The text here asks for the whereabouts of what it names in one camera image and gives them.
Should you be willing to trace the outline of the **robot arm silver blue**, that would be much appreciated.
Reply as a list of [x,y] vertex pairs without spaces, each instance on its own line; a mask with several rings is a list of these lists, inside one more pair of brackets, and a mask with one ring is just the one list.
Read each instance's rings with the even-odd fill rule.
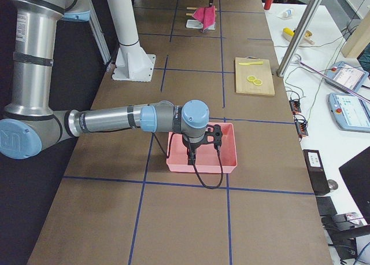
[[3,155],[26,159],[80,134],[136,128],[182,135],[191,159],[198,147],[208,143],[209,109],[200,100],[182,106],[160,101],[94,111],[52,110],[49,93],[57,22],[88,21],[90,0],[11,1],[17,8],[17,29],[12,101],[1,120]]

